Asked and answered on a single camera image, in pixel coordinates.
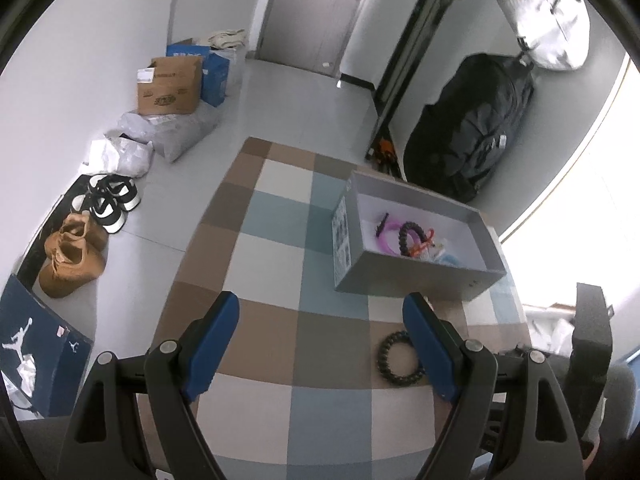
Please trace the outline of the white hanging bag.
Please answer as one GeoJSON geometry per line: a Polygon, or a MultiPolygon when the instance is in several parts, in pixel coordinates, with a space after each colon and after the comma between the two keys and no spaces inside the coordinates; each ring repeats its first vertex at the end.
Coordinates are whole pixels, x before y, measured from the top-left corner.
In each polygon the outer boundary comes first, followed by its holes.
{"type": "Polygon", "coordinates": [[[538,67],[572,72],[585,64],[590,18],[585,0],[497,0],[521,51],[538,67]]]}

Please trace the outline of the brown cardboard box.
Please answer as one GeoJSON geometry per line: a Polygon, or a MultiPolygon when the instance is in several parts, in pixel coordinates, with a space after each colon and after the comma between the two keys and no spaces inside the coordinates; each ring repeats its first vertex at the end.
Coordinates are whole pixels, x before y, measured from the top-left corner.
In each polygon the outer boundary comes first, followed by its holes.
{"type": "Polygon", "coordinates": [[[196,55],[153,58],[137,71],[139,115],[191,114],[201,101],[202,58],[196,55]]]}

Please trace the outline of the blue jordan shoe box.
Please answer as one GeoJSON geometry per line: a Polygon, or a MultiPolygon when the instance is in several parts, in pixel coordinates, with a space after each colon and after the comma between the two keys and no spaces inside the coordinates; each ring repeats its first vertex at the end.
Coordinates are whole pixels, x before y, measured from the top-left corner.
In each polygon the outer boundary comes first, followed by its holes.
{"type": "Polygon", "coordinates": [[[72,414],[92,341],[11,275],[1,295],[1,371],[44,417],[72,414]]]}

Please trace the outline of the black coat stand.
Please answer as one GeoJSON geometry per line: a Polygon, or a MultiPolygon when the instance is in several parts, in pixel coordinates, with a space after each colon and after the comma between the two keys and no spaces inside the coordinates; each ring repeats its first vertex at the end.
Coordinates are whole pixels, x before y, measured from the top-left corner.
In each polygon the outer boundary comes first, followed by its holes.
{"type": "Polygon", "coordinates": [[[364,157],[371,160],[375,145],[384,133],[390,132],[392,120],[411,79],[430,46],[437,27],[456,0],[418,0],[409,15],[407,25],[387,64],[381,83],[374,94],[378,120],[364,157]]]}

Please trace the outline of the blue cardboard box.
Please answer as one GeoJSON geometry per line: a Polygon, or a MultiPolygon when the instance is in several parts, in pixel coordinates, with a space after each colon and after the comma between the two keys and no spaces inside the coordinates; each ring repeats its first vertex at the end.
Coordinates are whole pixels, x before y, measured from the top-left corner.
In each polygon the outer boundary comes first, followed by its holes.
{"type": "Polygon", "coordinates": [[[202,59],[201,100],[218,107],[226,98],[230,70],[228,58],[215,53],[209,46],[198,46],[190,42],[178,42],[166,47],[167,56],[196,55],[202,59]]]}

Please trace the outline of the clear red keychain charm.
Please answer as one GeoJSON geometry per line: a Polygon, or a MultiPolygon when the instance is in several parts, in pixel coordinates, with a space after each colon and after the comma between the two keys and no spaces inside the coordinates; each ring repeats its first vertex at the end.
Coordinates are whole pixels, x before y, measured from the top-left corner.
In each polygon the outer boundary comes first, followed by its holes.
{"type": "Polygon", "coordinates": [[[411,258],[421,259],[424,261],[437,261],[446,255],[446,246],[442,243],[434,241],[435,231],[416,231],[410,229],[408,237],[410,242],[407,243],[407,252],[411,258]]]}

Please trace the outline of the black white sandals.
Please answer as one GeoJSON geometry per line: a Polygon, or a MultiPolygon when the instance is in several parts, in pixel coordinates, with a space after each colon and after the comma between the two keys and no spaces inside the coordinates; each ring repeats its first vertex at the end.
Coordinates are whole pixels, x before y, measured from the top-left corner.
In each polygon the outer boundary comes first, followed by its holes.
{"type": "Polygon", "coordinates": [[[141,194],[130,177],[97,174],[89,178],[86,192],[72,199],[72,211],[88,212],[112,235],[125,225],[128,214],[141,203],[141,194]]]}

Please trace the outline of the black backpack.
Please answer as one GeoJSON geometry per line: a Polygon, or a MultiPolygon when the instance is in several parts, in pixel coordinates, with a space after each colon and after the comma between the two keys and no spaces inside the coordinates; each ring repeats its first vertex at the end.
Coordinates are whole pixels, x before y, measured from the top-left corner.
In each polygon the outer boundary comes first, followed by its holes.
{"type": "Polygon", "coordinates": [[[534,90],[526,55],[467,56],[409,136],[407,181],[458,202],[474,200],[520,131],[534,90]]]}

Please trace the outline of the grey plastic parcel bag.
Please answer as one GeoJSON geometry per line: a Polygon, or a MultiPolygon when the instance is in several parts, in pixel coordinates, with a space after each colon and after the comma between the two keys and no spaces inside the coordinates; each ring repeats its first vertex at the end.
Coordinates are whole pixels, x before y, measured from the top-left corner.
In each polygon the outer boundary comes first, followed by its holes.
{"type": "Polygon", "coordinates": [[[128,138],[153,145],[153,150],[166,162],[175,162],[186,151],[212,133],[219,124],[220,110],[204,101],[191,114],[142,116],[134,112],[122,114],[117,128],[128,138]]]}

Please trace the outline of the grey door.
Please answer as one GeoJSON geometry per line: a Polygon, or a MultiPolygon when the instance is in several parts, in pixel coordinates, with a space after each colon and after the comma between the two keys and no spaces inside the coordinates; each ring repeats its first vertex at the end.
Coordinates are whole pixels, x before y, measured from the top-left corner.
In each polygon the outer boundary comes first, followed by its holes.
{"type": "Polygon", "coordinates": [[[362,0],[269,0],[258,60],[333,77],[362,0]]]}

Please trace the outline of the grey open storage box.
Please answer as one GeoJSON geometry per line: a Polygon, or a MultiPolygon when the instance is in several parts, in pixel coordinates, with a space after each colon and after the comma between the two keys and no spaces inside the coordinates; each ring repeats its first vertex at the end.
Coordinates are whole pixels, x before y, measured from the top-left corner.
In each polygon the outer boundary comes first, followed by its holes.
{"type": "Polygon", "coordinates": [[[334,285],[340,292],[469,301],[506,276],[480,212],[405,182],[354,171],[332,217],[334,285]],[[434,230],[437,261],[411,258],[408,231],[434,230]]]}

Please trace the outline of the checkered table cloth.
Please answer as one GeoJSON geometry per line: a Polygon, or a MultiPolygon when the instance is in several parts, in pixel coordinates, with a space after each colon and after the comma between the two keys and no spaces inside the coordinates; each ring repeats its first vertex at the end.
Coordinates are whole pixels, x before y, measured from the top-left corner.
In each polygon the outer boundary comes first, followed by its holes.
{"type": "Polygon", "coordinates": [[[155,333],[179,336],[220,292],[240,320],[194,414],[230,479],[412,479],[447,411],[427,382],[375,366],[397,298],[338,292],[331,217],[352,164],[250,138],[191,238],[155,333]]]}

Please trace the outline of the cream tote bag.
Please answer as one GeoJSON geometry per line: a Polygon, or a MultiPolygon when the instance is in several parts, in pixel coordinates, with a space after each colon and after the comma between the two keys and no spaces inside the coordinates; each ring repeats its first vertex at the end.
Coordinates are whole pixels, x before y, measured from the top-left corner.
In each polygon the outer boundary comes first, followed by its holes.
{"type": "Polygon", "coordinates": [[[206,38],[206,44],[215,50],[229,50],[246,45],[245,29],[224,29],[211,32],[206,38]]]}

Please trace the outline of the brown boots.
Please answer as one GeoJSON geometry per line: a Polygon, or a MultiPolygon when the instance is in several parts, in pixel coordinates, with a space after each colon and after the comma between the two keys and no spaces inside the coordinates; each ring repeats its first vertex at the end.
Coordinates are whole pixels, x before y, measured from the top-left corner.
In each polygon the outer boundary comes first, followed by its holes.
{"type": "Polygon", "coordinates": [[[69,214],[44,242],[48,262],[38,274],[41,290],[54,299],[70,296],[105,270],[108,234],[90,214],[69,214]]]}

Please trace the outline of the white plastic bag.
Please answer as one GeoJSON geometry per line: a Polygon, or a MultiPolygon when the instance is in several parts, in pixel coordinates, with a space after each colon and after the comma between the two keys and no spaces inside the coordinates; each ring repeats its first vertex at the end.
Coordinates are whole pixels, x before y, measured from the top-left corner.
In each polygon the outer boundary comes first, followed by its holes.
{"type": "Polygon", "coordinates": [[[150,169],[153,156],[152,144],[143,144],[123,138],[93,140],[86,151],[79,171],[88,176],[119,174],[128,178],[141,178],[150,169]]]}

